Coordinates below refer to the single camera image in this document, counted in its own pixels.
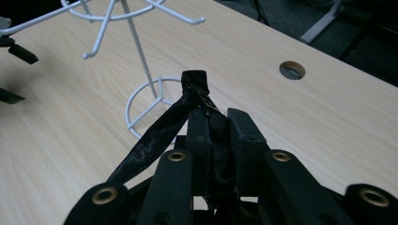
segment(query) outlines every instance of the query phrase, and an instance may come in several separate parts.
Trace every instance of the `table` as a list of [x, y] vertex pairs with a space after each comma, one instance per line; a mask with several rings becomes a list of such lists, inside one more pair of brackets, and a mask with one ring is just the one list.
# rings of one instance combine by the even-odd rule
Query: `table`
[[[250, 114], [271, 148], [295, 154], [323, 186], [344, 193], [350, 184], [367, 183], [398, 196], [398, 89], [211, 0], [165, 4], [207, 21], [191, 27], [158, 10], [135, 19], [154, 77], [203, 69], [223, 113]], [[93, 2], [93, 13], [104, 8]], [[137, 142], [123, 113], [145, 81], [139, 57], [127, 23], [114, 22], [99, 54], [82, 60], [99, 26], [62, 14], [16, 34], [38, 56], [32, 66], [0, 52], [0, 83], [26, 97], [0, 103], [4, 224], [63, 223]], [[282, 76], [286, 61], [301, 64], [305, 76]], [[164, 89], [180, 97], [178, 83]], [[149, 98], [150, 92], [137, 99], [138, 111]], [[164, 110], [151, 111], [138, 128]]]

